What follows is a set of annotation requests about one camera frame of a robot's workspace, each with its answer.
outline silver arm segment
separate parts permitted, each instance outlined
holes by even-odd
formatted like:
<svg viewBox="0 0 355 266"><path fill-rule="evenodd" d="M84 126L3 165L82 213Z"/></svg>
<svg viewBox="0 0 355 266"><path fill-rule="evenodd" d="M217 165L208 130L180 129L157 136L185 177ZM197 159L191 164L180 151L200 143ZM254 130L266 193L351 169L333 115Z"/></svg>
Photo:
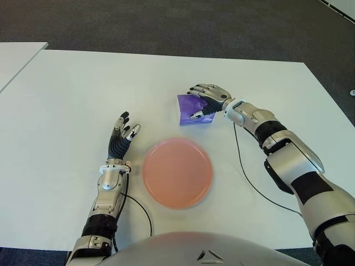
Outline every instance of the silver arm segment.
<svg viewBox="0 0 355 266"><path fill-rule="evenodd" d="M325 265L352 263L355 199L324 177L318 156L281 125L272 112L242 100L229 101L224 112L259 142L267 155L265 168L278 187L296 196L315 250Z"/></svg>

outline purple box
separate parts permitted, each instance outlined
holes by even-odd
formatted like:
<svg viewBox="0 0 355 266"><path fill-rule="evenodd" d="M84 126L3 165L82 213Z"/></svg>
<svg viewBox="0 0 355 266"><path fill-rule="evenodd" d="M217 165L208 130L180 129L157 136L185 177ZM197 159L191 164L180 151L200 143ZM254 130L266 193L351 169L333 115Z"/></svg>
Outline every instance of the purple box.
<svg viewBox="0 0 355 266"><path fill-rule="evenodd" d="M207 103L195 95L178 95L177 101L180 109L180 126L212 123L215 114L205 115L195 120L190 119L190 115L201 111Z"/></svg>

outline robotic arm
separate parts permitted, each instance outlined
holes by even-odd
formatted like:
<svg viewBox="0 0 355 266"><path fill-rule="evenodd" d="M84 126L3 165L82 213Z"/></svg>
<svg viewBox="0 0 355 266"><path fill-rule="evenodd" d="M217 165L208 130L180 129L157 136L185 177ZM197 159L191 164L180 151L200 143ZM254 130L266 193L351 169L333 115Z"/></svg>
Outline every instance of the robotic arm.
<svg viewBox="0 0 355 266"><path fill-rule="evenodd" d="M123 205L121 193L128 187L131 170L131 163L124 162L123 157L140 130L140 125L135 125L131 130L125 126L129 121L128 115L128 112L123 113L113 128L108 159L100 167L102 175L98 180L98 195L90 209L82 236L75 243L66 265L97 265L111 255L111 241Z"/></svg>
<svg viewBox="0 0 355 266"><path fill-rule="evenodd" d="M325 265L353 265L355 261L355 199L324 177L318 156L267 110L232 99L216 85L198 84L188 94L207 106L191 115L197 119L217 111L246 129L267 158L267 172L284 192L297 198L313 246Z"/></svg>

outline round plate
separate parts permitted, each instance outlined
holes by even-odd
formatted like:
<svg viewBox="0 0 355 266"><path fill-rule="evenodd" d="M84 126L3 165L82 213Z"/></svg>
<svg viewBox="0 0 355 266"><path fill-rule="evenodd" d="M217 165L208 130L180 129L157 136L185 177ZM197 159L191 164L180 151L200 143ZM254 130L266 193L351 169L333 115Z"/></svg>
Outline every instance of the round plate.
<svg viewBox="0 0 355 266"><path fill-rule="evenodd" d="M212 183L212 165L196 143L182 138L164 140L148 153L143 181L150 195L174 209L200 202Z"/></svg>

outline dark floor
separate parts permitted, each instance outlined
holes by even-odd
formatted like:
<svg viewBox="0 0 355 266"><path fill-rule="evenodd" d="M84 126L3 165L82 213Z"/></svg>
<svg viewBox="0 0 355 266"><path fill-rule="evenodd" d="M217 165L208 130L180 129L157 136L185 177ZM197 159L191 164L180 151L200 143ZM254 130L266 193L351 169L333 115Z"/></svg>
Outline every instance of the dark floor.
<svg viewBox="0 0 355 266"><path fill-rule="evenodd" d="M1 0L0 42L37 41L48 49L304 62L355 123L355 25L318 0ZM309 249L285 252L320 265ZM3 249L0 264L46 265L42 256L60 265L63 254Z"/></svg>

